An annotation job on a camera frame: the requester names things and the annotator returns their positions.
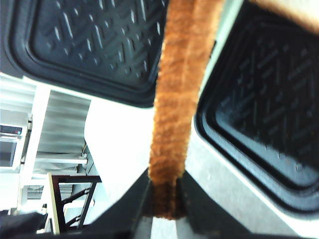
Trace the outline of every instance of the black floor mat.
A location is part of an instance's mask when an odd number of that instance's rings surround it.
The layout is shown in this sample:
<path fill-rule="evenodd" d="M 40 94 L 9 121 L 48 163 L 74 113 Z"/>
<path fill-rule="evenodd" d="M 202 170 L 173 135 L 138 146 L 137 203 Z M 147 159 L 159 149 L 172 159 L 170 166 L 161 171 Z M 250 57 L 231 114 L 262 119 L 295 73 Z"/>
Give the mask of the black floor mat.
<path fill-rule="evenodd" d="M 286 208 L 319 211 L 319 37 L 244 3 L 198 132 Z"/>
<path fill-rule="evenodd" d="M 1 0 L 3 53 L 40 81 L 150 107 L 166 7 L 167 0 Z"/>

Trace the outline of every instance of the orange fuzzy strap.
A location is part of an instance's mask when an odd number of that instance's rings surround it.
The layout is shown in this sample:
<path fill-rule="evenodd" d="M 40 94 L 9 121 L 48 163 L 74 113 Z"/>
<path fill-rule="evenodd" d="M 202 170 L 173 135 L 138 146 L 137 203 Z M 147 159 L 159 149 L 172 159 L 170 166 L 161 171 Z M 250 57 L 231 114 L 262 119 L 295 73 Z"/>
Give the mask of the orange fuzzy strap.
<path fill-rule="evenodd" d="M 158 217 L 176 217 L 191 119 L 224 0 L 170 0 L 155 97 L 149 176 Z"/>

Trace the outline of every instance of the black plastic piece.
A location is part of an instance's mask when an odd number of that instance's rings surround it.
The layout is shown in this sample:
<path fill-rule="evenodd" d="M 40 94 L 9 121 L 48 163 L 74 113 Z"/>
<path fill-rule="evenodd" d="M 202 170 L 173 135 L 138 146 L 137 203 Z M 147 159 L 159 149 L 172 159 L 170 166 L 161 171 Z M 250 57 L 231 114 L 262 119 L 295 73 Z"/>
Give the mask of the black plastic piece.
<path fill-rule="evenodd" d="M 197 132 L 289 211 L 319 212 L 319 38 L 244 2 Z"/>
<path fill-rule="evenodd" d="M 39 81 L 150 107 L 166 7 L 167 0 L 1 0 L 5 53 Z"/>
<path fill-rule="evenodd" d="M 21 134 L 21 127 L 12 127 L 6 125 L 0 125 L 0 133 L 11 133 L 11 134 Z"/>
<path fill-rule="evenodd" d="M 18 78 L 22 78 L 23 73 L 19 71 L 13 64 L 9 61 L 9 57 L 7 56 L 4 50 L 4 43 L 7 42 L 7 39 L 4 37 L 5 35 L 5 26 L 7 26 L 7 7 L 10 3 L 10 0 L 0 0 L 0 72 L 4 72 L 8 75 L 15 76 Z"/>
<path fill-rule="evenodd" d="M 22 234 L 36 233 L 44 228 L 47 214 L 28 213 L 21 215 L 0 215 L 0 238 L 12 238 Z"/>
<path fill-rule="evenodd" d="M 187 172 L 177 181 L 185 217 L 176 221 L 180 239 L 285 239 L 299 237 L 252 234 L 215 203 Z M 25 235 L 20 239 L 149 239 L 152 229 L 152 183 L 144 171 L 125 195 L 95 222 L 60 235 Z"/>

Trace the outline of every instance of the metal rod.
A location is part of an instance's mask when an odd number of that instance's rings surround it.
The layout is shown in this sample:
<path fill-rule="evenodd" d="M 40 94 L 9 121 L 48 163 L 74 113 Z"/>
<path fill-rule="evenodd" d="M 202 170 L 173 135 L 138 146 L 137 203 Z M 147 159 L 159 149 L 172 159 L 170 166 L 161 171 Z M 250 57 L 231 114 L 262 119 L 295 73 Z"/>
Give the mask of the metal rod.
<path fill-rule="evenodd" d="M 82 228 L 83 227 L 84 220 L 85 220 L 86 214 L 87 214 L 87 212 L 89 210 L 90 202 L 92 200 L 96 184 L 97 184 L 96 182 L 92 183 L 90 191 L 89 191 L 89 194 L 88 194 L 88 196 L 85 199 L 85 203 L 84 203 L 84 207 L 83 207 L 82 212 L 81 212 L 81 218 L 80 218 L 80 221 L 79 221 L 78 228 Z"/>
<path fill-rule="evenodd" d="M 100 183 L 101 178 L 99 176 L 76 176 L 76 175 L 57 175 L 59 183 Z"/>
<path fill-rule="evenodd" d="M 77 199 L 77 198 L 79 198 L 79 197 L 81 197 L 81 196 L 83 196 L 83 195 L 85 195 L 85 194 L 88 194 L 89 191 L 90 191 L 90 188 L 83 189 L 81 192 L 78 192 L 78 193 L 76 193 L 76 194 L 70 196 L 69 198 L 64 199 L 64 200 L 62 201 L 62 204 L 65 205 L 65 204 L 67 204 L 67 203 L 72 203 L 73 200 L 75 200 L 75 199 Z"/>
<path fill-rule="evenodd" d="M 74 164 L 86 164 L 87 163 L 86 158 L 44 158 L 44 157 L 39 157 L 36 158 L 37 163 L 74 163 Z"/>
<path fill-rule="evenodd" d="M 71 219 L 70 221 L 68 221 L 68 222 L 65 224 L 65 226 L 66 226 L 67 228 L 69 228 L 73 223 L 79 221 L 80 218 L 81 218 L 81 215 L 78 215 L 78 216 L 74 217 L 73 219 Z"/>

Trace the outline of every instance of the microwave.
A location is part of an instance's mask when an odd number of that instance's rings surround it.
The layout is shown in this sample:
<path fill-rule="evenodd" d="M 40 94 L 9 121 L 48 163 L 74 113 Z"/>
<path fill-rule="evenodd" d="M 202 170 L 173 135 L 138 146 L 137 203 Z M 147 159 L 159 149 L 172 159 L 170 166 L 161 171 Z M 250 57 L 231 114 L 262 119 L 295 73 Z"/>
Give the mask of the microwave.
<path fill-rule="evenodd" d="M 27 131 L 27 113 L 0 109 L 0 169 L 20 166 Z"/>

